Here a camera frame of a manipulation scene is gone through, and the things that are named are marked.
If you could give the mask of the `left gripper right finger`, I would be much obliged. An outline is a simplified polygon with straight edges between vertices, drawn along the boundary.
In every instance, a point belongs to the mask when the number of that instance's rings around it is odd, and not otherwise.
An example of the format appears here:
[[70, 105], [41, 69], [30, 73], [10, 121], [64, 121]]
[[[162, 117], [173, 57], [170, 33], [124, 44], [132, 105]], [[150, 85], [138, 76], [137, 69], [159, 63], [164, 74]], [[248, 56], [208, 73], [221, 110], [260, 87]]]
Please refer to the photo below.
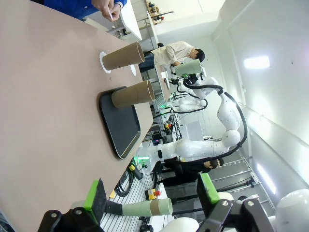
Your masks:
[[208, 174], [199, 175], [197, 194], [205, 215], [199, 232], [222, 232], [226, 227], [238, 232], [274, 231], [258, 199], [241, 204], [221, 199]]

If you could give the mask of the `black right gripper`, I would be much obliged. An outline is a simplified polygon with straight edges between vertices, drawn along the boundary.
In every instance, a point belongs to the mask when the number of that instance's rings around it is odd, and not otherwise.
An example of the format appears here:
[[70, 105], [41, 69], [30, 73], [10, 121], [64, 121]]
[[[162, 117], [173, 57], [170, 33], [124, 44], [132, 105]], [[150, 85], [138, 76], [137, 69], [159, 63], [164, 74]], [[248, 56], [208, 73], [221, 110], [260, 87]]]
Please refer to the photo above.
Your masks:
[[182, 79], [187, 79], [187, 84], [188, 85], [195, 85], [196, 82], [200, 82], [201, 81], [200, 75], [196, 74], [196, 73], [194, 73], [194, 74], [186, 74], [186, 73], [184, 73], [184, 74], [181, 75], [181, 78]]

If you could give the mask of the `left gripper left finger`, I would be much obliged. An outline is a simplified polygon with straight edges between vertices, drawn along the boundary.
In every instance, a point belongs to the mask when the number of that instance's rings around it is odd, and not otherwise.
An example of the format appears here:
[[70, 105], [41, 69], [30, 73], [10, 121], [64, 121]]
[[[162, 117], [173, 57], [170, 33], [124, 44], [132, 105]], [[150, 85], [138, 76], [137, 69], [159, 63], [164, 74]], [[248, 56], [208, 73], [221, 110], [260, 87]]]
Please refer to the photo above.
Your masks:
[[83, 206], [66, 213], [58, 210], [45, 212], [40, 232], [102, 232], [99, 225], [106, 211], [107, 197], [102, 179], [94, 180]]

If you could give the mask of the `person's left hand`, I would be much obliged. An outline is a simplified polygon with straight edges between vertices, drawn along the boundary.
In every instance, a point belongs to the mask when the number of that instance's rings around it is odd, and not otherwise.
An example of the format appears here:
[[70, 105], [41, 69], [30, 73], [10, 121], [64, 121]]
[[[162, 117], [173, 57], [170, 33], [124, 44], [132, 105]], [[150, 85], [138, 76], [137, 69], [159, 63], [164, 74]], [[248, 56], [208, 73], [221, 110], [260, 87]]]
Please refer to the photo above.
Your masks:
[[115, 3], [113, 8], [110, 10], [111, 16], [112, 16], [112, 21], [118, 20], [121, 12], [121, 5], [118, 3]]

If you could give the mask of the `person's right hand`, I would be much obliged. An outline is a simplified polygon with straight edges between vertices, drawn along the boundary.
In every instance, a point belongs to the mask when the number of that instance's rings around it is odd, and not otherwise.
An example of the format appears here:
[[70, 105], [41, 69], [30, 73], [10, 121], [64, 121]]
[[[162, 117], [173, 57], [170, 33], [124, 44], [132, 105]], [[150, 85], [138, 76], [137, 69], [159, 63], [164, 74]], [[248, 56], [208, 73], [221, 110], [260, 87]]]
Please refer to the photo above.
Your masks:
[[101, 11], [103, 17], [112, 21], [112, 16], [111, 16], [110, 10], [114, 6], [113, 0], [92, 0], [91, 3], [99, 11]]

